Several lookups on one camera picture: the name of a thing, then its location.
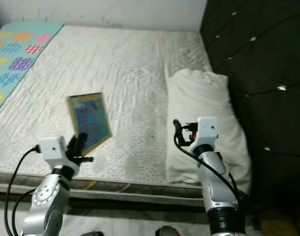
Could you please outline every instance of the blue patterned mat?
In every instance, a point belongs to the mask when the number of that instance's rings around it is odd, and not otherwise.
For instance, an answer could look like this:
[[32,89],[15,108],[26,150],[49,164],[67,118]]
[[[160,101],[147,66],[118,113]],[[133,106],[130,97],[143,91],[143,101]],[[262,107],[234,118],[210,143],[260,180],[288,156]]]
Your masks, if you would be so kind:
[[0,107],[62,26],[13,22],[0,29]]

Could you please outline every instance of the quilted mattress surface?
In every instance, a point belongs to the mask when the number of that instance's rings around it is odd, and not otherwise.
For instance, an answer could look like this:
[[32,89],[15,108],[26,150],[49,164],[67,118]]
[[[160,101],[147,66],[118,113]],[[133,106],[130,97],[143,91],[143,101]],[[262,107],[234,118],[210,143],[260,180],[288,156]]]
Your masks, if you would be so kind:
[[[77,178],[167,184],[165,78],[184,68],[211,71],[199,33],[64,26],[0,108],[0,173],[45,137],[69,142],[67,96],[103,92],[113,137]],[[49,172],[34,153],[19,170]]]

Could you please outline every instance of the bed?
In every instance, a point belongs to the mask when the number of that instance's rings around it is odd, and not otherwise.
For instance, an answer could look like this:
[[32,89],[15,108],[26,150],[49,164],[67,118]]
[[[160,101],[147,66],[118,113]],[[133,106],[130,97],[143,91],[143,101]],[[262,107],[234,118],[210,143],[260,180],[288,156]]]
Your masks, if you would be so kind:
[[[209,1],[201,35],[64,26],[0,109],[7,124],[0,127],[0,192],[38,139],[72,137],[65,97],[101,90],[116,135],[82,166],[71,196],[201,206],[200,186],[169,184],[164,168],[162,78],[191,68],[229,76],[253,162],[252,204],[284,204],[284,191],[300,199],[300,1]],[[29,156],[13,192],[37,186],[48,172],[40,156]]]
[[[64,26],[0,108],[0,192],[26,149],[44,137],[71,139],[67,96],[102,91],[113,137],[90,153],[95,161],[81,166],[71,196],[201,206],[198,185],[165,175],[164,78],[187,67],[211,71],[197,32]],[[29,155],[13,193],[49,172],[41,155]]]

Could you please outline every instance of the tufted headboard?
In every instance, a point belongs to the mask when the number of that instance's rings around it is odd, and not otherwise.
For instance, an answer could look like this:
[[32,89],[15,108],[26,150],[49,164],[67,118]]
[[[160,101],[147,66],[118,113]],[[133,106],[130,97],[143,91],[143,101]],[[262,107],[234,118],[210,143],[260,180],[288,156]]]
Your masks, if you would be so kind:
[[253,193],[300,187],[300,0],[209,0],[201,34],[214,72],[229,77]]

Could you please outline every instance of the book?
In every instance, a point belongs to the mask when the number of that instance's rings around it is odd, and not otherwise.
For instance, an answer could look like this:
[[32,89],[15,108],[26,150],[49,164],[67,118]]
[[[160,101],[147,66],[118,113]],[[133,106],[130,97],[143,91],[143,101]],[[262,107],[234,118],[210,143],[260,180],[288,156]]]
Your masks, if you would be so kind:
[[85,156],[112,136],[103,94],[99,92],[69,96],[67,103],[76,137],[80,133],[88,136],[82,152],[82,156]]

